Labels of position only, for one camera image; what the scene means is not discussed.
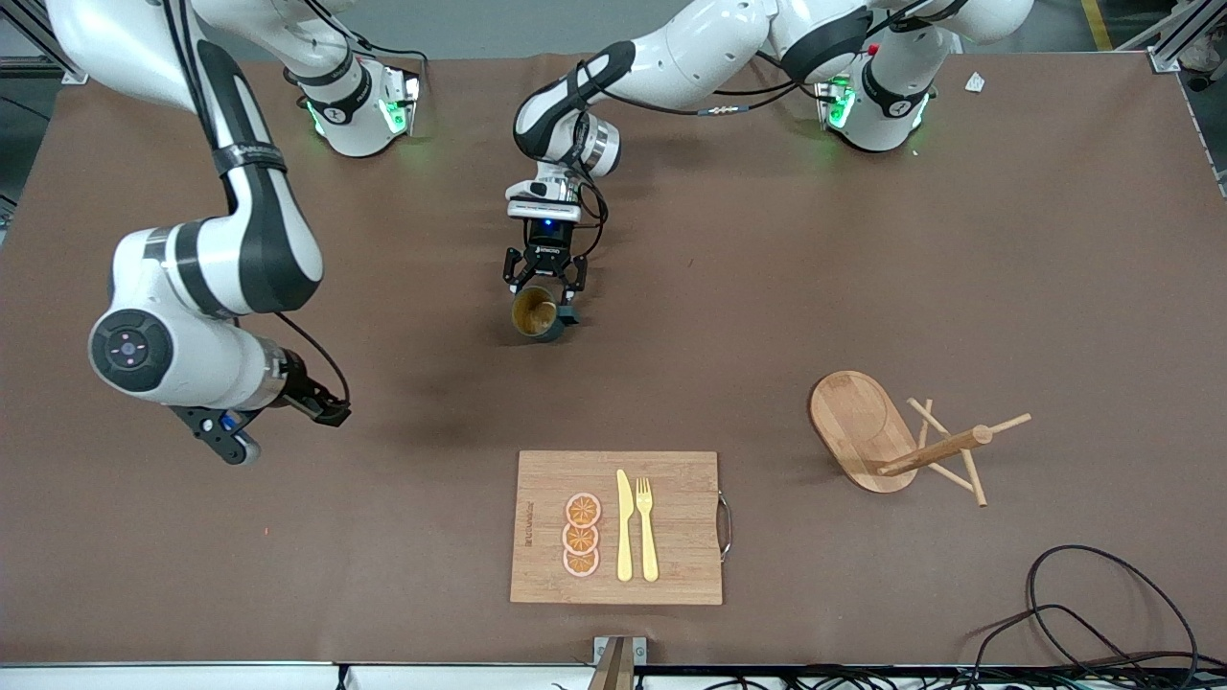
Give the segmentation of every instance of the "metal handle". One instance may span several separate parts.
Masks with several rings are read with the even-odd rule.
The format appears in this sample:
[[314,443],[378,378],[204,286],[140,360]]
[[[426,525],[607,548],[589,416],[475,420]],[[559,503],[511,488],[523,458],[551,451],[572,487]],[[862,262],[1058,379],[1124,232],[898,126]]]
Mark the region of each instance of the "metal handle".
[[733,508],[729,507],[729,500],[724,497],[724,491],[717,491],[717,500],[719,505],[717,506],[715,525],[717,525],[717,539],[719,539],[720,532],[720,516],[719,508],[724,508],[724,533],[725,543],[724,548],[720,549],[720,562],[729,560],[729,550],[733,549]]

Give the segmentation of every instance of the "orange slice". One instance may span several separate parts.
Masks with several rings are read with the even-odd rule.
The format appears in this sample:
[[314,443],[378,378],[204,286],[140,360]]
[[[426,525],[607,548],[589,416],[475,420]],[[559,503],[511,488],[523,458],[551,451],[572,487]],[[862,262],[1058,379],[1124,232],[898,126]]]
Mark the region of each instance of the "orange slice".
[[580,529],[601,519],[601,502],[591,494],[575,494],[567,501],[567,522]]
[[562,552],[562,567],[567,568],[567,572],[575,577],[588,577],[596,572],[596,566],[599,565],[601,565],[600,551],[594,550],[591,554],[584,554],[583,556],[577,556],[569,551]]
[[577,556],[585,556],[595,551],[600,538],[601,535],[595,527],[575,527],[567,523],[562,528],[562,546]]

